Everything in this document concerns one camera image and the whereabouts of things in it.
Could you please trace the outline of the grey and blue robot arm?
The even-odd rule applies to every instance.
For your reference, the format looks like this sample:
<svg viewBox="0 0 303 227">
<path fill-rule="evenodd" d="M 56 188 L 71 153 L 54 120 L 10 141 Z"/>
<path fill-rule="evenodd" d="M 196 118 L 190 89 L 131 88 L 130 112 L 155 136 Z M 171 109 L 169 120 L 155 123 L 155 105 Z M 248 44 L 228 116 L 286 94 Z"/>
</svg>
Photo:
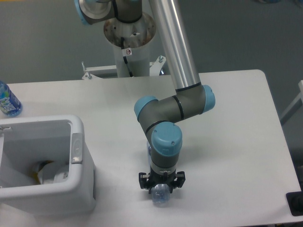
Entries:
<svg viewBox="0 0 303 227">
<path fill-rule="evenodd" d="M 175 0 L 150 1 L 152 15 L 143 12 L 140 0 L 77 0 L 84 24 L 104 22 L 104 35 L 112 44 L 119 77 L 149 74 L 147 46 L 160 34 L 176 94 L 158 100 L 144 96 L 134 105 L 136 118 L 151 146 L 149 173 L 139 173 L 142 189 L 166 184 L 180 188 L 185 173 L 177 172 L 182 132 L 177 122 L 203 114 L 215 105 L 212 89 L 201 83 L 188 46 Z"/>
</svg>

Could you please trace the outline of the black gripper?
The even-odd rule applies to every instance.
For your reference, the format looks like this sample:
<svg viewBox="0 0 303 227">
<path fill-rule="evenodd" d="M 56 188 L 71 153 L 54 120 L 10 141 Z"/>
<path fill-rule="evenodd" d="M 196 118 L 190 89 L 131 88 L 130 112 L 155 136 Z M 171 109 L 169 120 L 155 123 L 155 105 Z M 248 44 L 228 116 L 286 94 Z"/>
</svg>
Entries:
<svg viewBox="0 0 303 227">
<path fill-rule="evenodd" d="M 173 190 L 181 188 L 186 180 L 185 172 L 176 172 L 176 168 L 176 165 L 166 168 L 151 165 L 149 174 L 144 172 L 138 174 L 140 188 L 148 190 L 148 194 L 151 194 L 152 187 L 166 184 L 169 186 L 169 192 L 173 193 Z"/>
</svg>

